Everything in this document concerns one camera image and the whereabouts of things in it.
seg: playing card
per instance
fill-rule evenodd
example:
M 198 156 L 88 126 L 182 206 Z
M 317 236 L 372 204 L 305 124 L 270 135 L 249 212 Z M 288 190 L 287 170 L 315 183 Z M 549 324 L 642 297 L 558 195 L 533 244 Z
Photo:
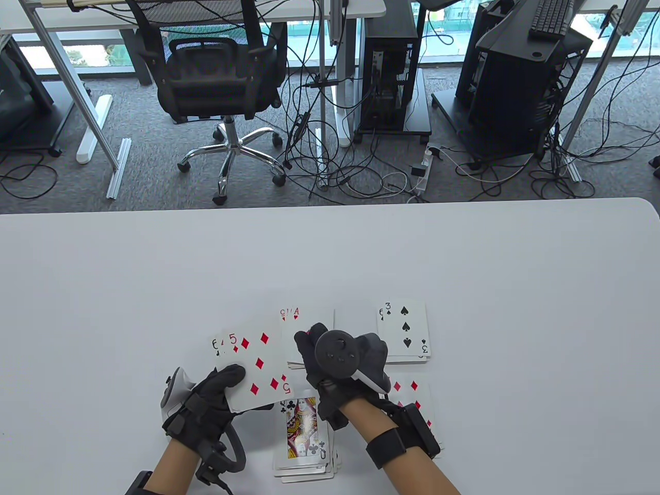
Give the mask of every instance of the playing card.
M 283 306 L 278 310 L 277 317 L 282 329 L 282 342 L 284 354 L 289 363 L 302 363 L 293 336 L 299 331 L 307 331 L 315 323 L 324 324 L 332 330 L 335 324 L 335 311 L 327 306 L 311 304 L 292 304 Z
M 216 368 L 221 370 L 224 367 L 224 341 L 222 339 L 222 333 L 218 333 L 209 338 L 209 343 L 211 344 L 211 352 L 215 358 Z
M 328 433 L 329 433 L 330 451 L 333 454 L 331 456 L 330 462 L 325 467 L 325 471 L 322 473 L 300 475 L 299 473 L 301 469 L 287 469 L 286 474 L 280 477 L 282 483 L 299 483 L 305 481 L 327 480 L 327 479 L 332 479 L 335 476 L 335 474 L 339 470 L 339 467 L 341 466 L 341 458 L 339 457 L 339 452 L 335 447 L 335 441 L 334 441 L 335 435 L 334 432 L 332 431 L 332 428 L 329 428 Z
M 324 471 L 331 460 L 327 423 L 317 416 L 318 398 L 312 390 L 304 395 L 277 404 L 276 469 L 321 465 Z
M 387 343 L 388 355 L 417 358 L 431 355 L 423 301 L 391 299 L 378 310 L 377 322 L 378 335 Z
M 387 374 L 392 384 L 387 399 L 399 406 L 415 404 L 431 433 L 435 434 L 436 415 L 426 376 L 418 373 L 392 373 L 389 370 Z
M 282 336 L 272 319 L 258 317 L 223 333 L 225 364 L 240 364 L 245 378 L 225 394 L 229 409 L 242 413 L 293 397 Z
M 387 363 L 419 363 L 426 362 L 427 356 L 390 356 L 387 355 Z

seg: ace card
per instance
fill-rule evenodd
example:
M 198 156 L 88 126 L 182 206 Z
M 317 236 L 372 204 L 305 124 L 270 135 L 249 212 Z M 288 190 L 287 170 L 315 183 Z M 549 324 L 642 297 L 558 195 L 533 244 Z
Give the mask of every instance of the ace card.
M 315 323 L 322 323 L 332 330 L 335 325 L 335 310 L 327 306 L 291 304 L 278 310 L 282 345 L 287 362 L 302 363 L 302 357 L 293 336 L 299 331 L 308 331 Z

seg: chrome chair base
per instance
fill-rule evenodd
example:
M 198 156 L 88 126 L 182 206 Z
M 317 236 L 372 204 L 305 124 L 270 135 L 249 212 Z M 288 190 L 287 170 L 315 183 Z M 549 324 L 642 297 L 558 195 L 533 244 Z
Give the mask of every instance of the chrome chair base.
M 219 123 L 213 133 L 216 141 L 220 141 L 219 145 L 202 146 L 189 151 L 177 164 L 181 172 L 190 171 L 190 159 L 202 154 L 215 154 L 226 153 L 227 156 L 222 163 L 220 175 L 218 177 L 218 195 L 213 197 L 213 203 L 222 206 L 227 201 L 227 183 L 229 181 L 229 171 L 231 170 L 232 163 L 235 157 L 239 154 L 244 154 L 250 158 L 254 158 L 270 167 L 273 175 L 273 184 L 282 187 L 286 182 L 286 172 L 284 168 L 275 158 L 264 152 L 249 148 L 248 144 L 252 141 L 264 136 L 266 134 L 273 135 L 273 146 L 276 148 L 282 147 L 282 138 L 271 127 L 262 127 L 256 131 L 239 138 L 236 134 L 236 126 L 234 124 L 234 116 L 226 115 L 222 118 L 222 123 Z

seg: gray carpet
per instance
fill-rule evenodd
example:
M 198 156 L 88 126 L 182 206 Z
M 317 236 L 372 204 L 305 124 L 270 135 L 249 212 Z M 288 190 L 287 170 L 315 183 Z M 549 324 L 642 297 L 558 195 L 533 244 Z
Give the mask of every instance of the gray carpet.
M 645 62 L 635 62 L 632 67 L 642 67 Z M 605 80 L 617 76 L 623 69 L 623 62 L 614 62 L 605 75 Z M 578 77 L 573 94 L 581 90 L 588 82 L 595 64 L 585 64 Z M 445 66 L 425 69 L 424 77 L 429 93 L 434 90 L 453 88 L 456 85 L 460 67 Z M 658 108 L 660 94 L 655 81 L 660 77 L 660 68 L 653 67 L 646 71 L 643 77 L 623 92 L 612 105 L 611 119 L 623 123 L 636 124 L 646 129 L 655 129 L 659 123 Z M 160 210 L 160 209 L 197 209 L 213 208 L 211 197 L 216 190 L 217 174 L 222 162 L 221 155 L 202 156 L 193 159 L 192 170 L 188 174 L 179 173 L 176 162 L 189 149 L 212 142 L 211 133 L 214 122 L 192 122 L 185 125 L 174 125 L 162 111 L 156 99 L 155 87 L 141 87 L 136 80 L 104 80 L 90 81 L 89 87 L 94 97 L 109 92 L 114 97 L 111 112 L 104 130 L 115 150 L 119 149 L 122 137 L 132 137 L 129 162 L 121 184 L 119 198 L 116 201 L 105 199 L 110 167 L 100 147 L 90 164 L 78 165 L 75 152 L 84 133 L 85 125 L 82 116 L 74 110 L 69 118 L 59 144 L 65 150 L 58 159 L 48 158 L 46 162 L 53 166 L 58 174 L 57 185 L 47 195 L 35 200 L 19 200 L 10 197 L 0 190 L 0 213 L 41 213 L 41 212 L 81 212 L 81 211 L 123 211 L 123 210 Z M 288 89 L 282 91 L 284 104 L 288 101 Z M 601 142 L 601 121 L 603 109 L 607 105 L 609 91 L 601 91 L 596 96 L 587 113 L 588 120 L 581 126 L 571 150 L 574 152 L 596 147 Z M 426 98 L 430 106 L 430 97 Z M 562 113 L 561 122 L 569 122 L 576 104 L 570 104 Z M 318 104 L 314 115 L 318 116 Z M 438 110 L 431 110 L 433 135 L 432 143 L 447 147 L 460 148 L 455 135 L 450 132 L 447 123 Z M 284 126 L 282 108 L 269 109 L 260 116 L 276 125 Z M 245 122 L 237 119 L 239 135 L 263 125 L 254 120 Z M 625 143 L 644 133 L 621 124 L 612 124 L 609 144 Z M 369 155 L 370 138 L 356 148 L 356 162 Z M 272 148 L 270 139 L 264 137 L 253 146 L 268 153 L 277 153 Z M 379 141 L 377 154 L 390 163 L 409 170 L 409 166 L 422 159 L 424 147 L 415 138 L 382 137 Z M 339 152 L 338 161 L 344 150 Z M 613 159 L 628 154 L 625 150 L 612 151 L 599 160 Z M 595 186 L 596 197 L 636 196 L 650 201 L 660 211 L 660 180 L 655 179 L 647 161 L 660 154 L 660 145 L 645 148 L 632 158 L 616 164 L 586 164 L 578 163 L 582 176 Z M 467 160 L 462 154 L 453 154 L 457 162 Z M 12 166 L 28 162 L 25 158 L 10 157 L 2 167 L 0 174 Z M 305 167 L 313 164 L 306 162 Z M 373 170 L 381 174 L 393 170 L 381 163 L 373 161 Z M 506 176 L 504 169 L 500 177 Z M 530 188 L 531 179 L 524 171 L 511 182 L 502 186 L 502 193 L 497 198 L 482 196 L 480 200 L 514 200 L 536 199 Z M 309 187 L 312 184 L 308 178 L 299 178 L 301 184 Z M 403 184 L 402 176 L 392 176 L 393 183 Z M 21 195 L 29 195 L 43 190 L 51 182 L 51 173 L 47 170 L 37 170 L 26 183 L 15 184 L 5 181 L 5 185 Z M 380 181 L 375 174 L 364 172 L 355 177 L 351 184 L 358 190 L 373 191 Z M 433 202 L 466 201 L 481 191 L 478 182 L 462 178 L 455 174 L 449 160 L 434 163 L 430 181 L 424 198 Z M 566 197 L 554 188 L 549 188 L 548 196 Z M 576 186 L 576 191 L 587 193 L 585 185 Z M 328 201 L 312 196 L 296 184 L 288 181 L 282 188 L 271 183 L 271 174 L 267 167 L 250 159 L 239 157 L 230 176 L 229 200 L 225 207 L 280 207 L 325 205 Z M 409 196 L 364 200 L 352 199 L 340 191 L 331 190 L 322 193 L 330 199 L 341 203 L 404 203 Z

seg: vr controller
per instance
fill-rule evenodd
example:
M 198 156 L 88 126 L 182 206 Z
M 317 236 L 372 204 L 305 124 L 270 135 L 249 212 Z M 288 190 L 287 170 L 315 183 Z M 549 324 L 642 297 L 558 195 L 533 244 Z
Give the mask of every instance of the vr controller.
M 176 368 L 172 376 L 168 377 L 166 384 L 167 388 L 160 402 L 160 412 L 163 422 L 181 408 L 195 387 L 195 383 L 188 378 L 181 367 Z M 236 459 L 232 460 L 227 457 L 225 454 L 227 447 L 220 441 L 213 446 L 209 445 L 209 448 L 205 452 L 198 452 L 202 456 L 203 462 L 197 470 L 197 478 L 205 484 L 209 484 L 210 482 L 218 484 L 218 474 L 225 472 L 239 473 L 246 467 L 245 449 L 233 425 L 229 424 L 224 432 L 234 450 Z M 209 462 L 207 460 L 213 464 L 212 467 L 208 466 Z
M 329 330 L 316 342 L 314 354 L 321 369 L 333 378 L 360 380 L 383 394 L 391 389 L 385 373 L 387 344 L 375 333 L 353 337 L 343 330 Z

